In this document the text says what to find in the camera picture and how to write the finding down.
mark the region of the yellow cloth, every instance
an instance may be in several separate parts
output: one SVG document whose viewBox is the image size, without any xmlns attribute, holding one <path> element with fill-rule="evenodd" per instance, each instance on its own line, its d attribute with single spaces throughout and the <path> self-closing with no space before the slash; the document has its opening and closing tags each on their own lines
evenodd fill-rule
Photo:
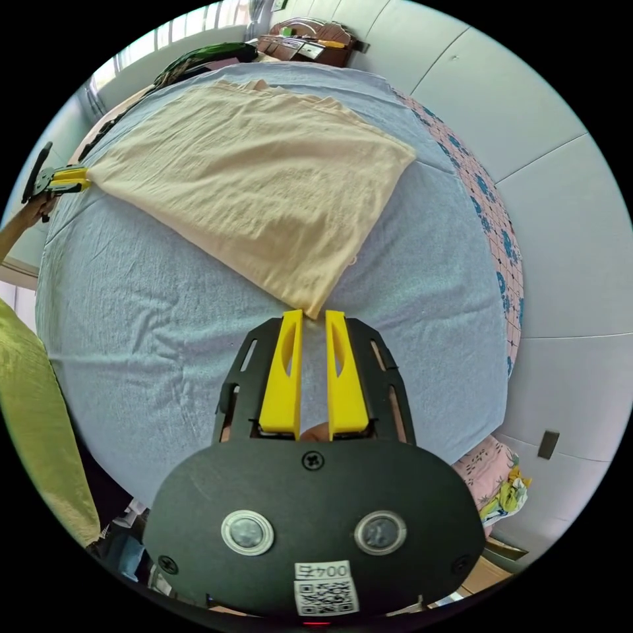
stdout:
<svg viewBox="0 0 633 633">
<path fill-rule="evenodd" d="M 44 345 L 1 299 L 0 405 L 24 468 L 46 504 L 83 547 L 96 541 L 99 517 Z"/>
<path fill-rule="evenodd" d="M 414 159 L 331 97 L 220 80 L 147 117 L 88 178 L 317 318 Z"/>
</svg>

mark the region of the cardboard box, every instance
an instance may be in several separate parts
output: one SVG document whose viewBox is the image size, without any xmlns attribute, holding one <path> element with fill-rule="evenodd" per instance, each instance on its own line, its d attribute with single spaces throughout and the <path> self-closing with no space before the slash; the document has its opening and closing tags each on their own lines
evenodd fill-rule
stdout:
<svg viewBox="0 0 633 633">
<path fill-rule="evenodd" d="M 467 594 L 477 593 L 496 585 L 511 575 L 511 573 L 501 569 L 501 567 L 497 567 L 489 560 L 480 557 L 468 578 L 462 583 L 462 589 Z"/>
</svg>

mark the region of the cream towel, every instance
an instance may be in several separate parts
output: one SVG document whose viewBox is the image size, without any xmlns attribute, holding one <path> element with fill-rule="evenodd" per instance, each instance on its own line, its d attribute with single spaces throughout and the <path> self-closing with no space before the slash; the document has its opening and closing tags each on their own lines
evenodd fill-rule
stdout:
<svg viewBox="0 0 633 633">
<path fill-rule="evenodd" d="M 88 177 L 316 318 L 414 159 L 333 98 L 221 80 L 161 107 Z"/>
</svg>

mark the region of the bed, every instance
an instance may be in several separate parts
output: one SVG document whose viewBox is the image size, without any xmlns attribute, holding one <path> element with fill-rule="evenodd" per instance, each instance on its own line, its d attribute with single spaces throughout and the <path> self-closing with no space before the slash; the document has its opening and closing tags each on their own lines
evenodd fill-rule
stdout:
<svg viewBox="0 0 633 633">
<path fill-rule="evenodd" d="M 191 86 L 254 78 L 333 96 L 415 148 L 417 160 L 326 307 L 380 331 L 400 365 L 419 445 L 458 467 L 503 421 L 522 271 L 490 177 L 440 119 L 361 71 L 238 64 L 147 96 L 84 164 Z M 147 507 L 168 472 L 210 443 L 220 385 L 244 335 L 284 309 L 97 187 L 63 198 L 51 218 L 38 334 L 89 451 Z M 304 337 L 302 431 L 326 415 L 322 326 L 308 323 Z"/>
</svg>

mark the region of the wooden furniture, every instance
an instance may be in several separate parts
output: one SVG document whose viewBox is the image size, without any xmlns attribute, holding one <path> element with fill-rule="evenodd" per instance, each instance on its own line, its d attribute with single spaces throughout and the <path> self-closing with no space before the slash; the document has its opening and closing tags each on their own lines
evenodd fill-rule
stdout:
<svg viewBox="0 0 633 633">
<path fill-rule="evenodd" d="M 290 29 L 292 35 L 281 35 Z M 320 44 L 337 42 L 342 47 Z M 257 41 L 257 50 L 280 61 L 311 61 L 345 68 L 356 44 L 356 37 L 341 24 L 311 18 L 291 18 L 279 22 Z"/>
</svg>

